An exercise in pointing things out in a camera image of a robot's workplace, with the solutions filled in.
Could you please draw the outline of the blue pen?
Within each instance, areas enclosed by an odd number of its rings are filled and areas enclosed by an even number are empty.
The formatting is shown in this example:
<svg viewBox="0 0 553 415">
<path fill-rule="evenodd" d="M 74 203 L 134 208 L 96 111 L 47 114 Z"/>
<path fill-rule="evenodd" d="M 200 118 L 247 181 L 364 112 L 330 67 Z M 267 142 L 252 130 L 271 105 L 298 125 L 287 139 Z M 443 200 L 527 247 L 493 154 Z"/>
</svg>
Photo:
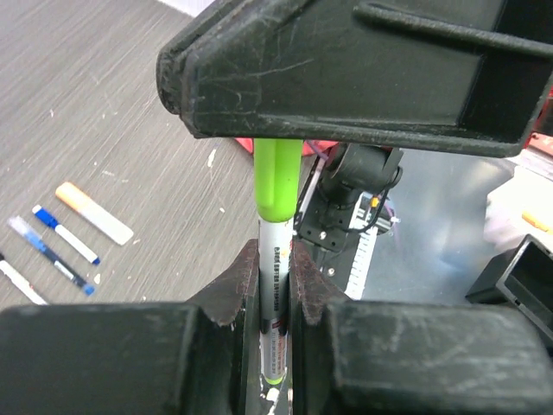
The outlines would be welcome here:
<svg viewBox="0 0 553 415">
<path fill-rule="evenodd" d="M 63 274 L 72 284 L 76 285 L 87 296 L 91 296 L 95 289 L 84 278 L 82 278 L 73 268 L 71 268 L 60 256 L 47 246 L 42 239 L 33 232 L 26 232 L 23 237 L 42 255 L 44 255 L 53 266 Z"/>
</svg>

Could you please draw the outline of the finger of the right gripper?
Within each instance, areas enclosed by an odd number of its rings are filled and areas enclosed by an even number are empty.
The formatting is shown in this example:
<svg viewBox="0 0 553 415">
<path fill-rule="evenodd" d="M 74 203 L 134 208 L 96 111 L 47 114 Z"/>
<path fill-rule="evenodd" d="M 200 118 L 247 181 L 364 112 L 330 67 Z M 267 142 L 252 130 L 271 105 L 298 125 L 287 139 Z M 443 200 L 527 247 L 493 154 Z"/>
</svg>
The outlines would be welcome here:
<svg viewBox="0 0 553 415">
<path fill-rule="evenodd" d="M 549 1 L 216 1 L 160 51 L 197 138 L 507 157 L 552 85 Z"/>
</svg>

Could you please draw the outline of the translucent highlighter body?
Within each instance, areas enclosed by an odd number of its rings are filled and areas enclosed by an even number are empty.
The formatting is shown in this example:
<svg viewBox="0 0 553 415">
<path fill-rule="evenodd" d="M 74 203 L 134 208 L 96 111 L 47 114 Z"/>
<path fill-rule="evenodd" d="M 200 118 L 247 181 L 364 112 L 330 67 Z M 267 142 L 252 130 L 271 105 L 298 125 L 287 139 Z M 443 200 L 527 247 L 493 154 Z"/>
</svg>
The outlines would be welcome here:
<svg viewBox="0 0 553 415">
<path fill-rule="evenodd" d="M 116 244 L 123 246 L 134 235 L 133 231 L 95 202 L 80 210 L 81 215 Z"/>
</svg>

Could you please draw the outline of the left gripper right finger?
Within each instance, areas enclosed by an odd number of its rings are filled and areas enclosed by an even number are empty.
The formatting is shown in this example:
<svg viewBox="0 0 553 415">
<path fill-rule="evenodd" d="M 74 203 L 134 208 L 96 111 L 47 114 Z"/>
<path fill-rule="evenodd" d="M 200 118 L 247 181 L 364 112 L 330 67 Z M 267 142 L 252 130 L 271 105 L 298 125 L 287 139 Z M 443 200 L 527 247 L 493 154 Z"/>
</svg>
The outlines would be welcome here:
<svg viewBox="0 0 553 415">
<path fill-rule="evenodd" d="M 290 263 L 294 413 L 551 413 L 550 358 L 516 310 L 354 301 L 306 248 Z"/>
</svg>

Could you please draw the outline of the light green pen cap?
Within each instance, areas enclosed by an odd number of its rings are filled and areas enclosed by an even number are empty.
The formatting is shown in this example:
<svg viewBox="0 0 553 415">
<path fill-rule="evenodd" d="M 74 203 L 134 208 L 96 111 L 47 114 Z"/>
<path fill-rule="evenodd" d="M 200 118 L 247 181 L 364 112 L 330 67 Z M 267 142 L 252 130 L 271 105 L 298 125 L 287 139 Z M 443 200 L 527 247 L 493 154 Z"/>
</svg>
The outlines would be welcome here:
<svg viewBox="0 0 553 415">
<path fill-rule="evenodd" d="M 255 201 L 268 222 L 285 222 L 296 212 L 302 141 L 255 138 L 253 145 Z"/>
</svg>

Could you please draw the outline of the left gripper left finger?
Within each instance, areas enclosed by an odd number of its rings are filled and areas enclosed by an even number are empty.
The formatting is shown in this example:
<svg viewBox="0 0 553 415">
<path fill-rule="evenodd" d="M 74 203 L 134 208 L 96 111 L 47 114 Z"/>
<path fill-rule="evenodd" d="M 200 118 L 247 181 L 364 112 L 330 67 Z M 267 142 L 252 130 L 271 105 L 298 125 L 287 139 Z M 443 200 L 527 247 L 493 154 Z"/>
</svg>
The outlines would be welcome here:
<svg viewBox="0 0 553 415">
<path fill-rule="evenodd" d="M 1 314 L 4 414 L 256 414 L 257 242 L 183 303 Z"/>
</svg>

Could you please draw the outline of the orange highlighter cap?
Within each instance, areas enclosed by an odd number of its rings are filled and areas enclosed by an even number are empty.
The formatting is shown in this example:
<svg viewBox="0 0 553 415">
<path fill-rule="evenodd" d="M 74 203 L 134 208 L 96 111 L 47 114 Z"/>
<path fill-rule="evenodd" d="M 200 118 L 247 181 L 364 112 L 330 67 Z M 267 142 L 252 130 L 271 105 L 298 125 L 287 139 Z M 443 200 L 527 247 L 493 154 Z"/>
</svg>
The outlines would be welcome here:
<svg viewBox="0 0 553 415">
<path fill-rule="evenodd" d="M 71 182 L 62 183 L 55 190 L 55 196 L 76 212 L 83 211 L 92 203 L 92 199 Z"/>
</svg>

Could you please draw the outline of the clear pen cap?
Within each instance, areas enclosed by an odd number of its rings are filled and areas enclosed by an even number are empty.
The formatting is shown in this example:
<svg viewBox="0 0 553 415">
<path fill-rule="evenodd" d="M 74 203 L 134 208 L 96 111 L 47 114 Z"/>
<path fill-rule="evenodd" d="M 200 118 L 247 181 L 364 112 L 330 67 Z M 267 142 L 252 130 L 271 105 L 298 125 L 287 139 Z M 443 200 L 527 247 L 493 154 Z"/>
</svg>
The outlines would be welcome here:
<svg viewBox="0 0 553 415">
<path fill-rule="evenodd" d="M 34 229 L 21 217 L 14 216 L 8 219 L 9 226 L 25 239 L 35 237 Z"/>
</svg>

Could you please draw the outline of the blue silver pen cap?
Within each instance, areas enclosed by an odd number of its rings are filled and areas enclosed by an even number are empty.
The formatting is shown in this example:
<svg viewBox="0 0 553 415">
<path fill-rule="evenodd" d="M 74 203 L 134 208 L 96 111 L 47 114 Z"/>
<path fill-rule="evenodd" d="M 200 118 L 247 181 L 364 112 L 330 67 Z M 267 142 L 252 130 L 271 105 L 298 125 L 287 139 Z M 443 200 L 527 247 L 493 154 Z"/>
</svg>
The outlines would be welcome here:
<svg viewBox="0 0 553 415">
<path fill-rule="evenodd" d="M 41 205 L 35 205 L 32 208 L 32 213 L 46 227 L 55 229 L 59 225 L 59 221 Z"/>
</svg>

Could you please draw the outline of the black white marker pen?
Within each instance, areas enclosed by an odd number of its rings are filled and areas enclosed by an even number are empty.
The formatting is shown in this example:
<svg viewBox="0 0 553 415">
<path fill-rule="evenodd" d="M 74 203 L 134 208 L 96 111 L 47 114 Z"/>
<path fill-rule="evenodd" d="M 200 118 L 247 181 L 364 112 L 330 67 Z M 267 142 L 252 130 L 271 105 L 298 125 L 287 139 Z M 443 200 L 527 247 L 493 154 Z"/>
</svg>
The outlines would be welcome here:
<svg viewBox="0 0 553 415">
<path fill-rule="evenodd" d="M 48 301 L 44 299 L 34 288 L 34 286 L 18 272 L 1 254 L 0 260 L 1 273 L 32 303 L 37 305 L 48 305 Z"/>
</svg>

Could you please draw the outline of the white pen black tip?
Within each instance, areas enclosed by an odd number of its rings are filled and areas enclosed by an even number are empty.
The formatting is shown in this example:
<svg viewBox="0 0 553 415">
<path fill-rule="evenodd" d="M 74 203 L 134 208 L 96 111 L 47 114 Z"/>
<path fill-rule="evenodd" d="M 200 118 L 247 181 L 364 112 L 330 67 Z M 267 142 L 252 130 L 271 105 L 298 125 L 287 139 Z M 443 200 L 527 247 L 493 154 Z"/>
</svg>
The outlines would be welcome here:
<svg viewBox="0 0 553 415">
<path fill-rule="evenodd" d="M 99 256 L 63 225 L 58 224 L 54 231 L 89 263 L 93 265 L 100 264 Z"/>
</svg>

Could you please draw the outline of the white pen green tip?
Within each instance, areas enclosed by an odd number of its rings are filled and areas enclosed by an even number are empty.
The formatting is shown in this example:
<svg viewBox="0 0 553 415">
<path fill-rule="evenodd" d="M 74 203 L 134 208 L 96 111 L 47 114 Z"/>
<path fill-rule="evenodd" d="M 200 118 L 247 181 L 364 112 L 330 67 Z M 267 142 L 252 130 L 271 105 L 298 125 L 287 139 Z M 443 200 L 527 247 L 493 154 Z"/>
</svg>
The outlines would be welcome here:
<svg viewBox="0 0 553 415">
<path fill-rule="evenodd" d="M 261 369 L 270 385 L 280 384 L 286 374 L 292 237 L 291 220 L 259 221 Z"/>
</svg>

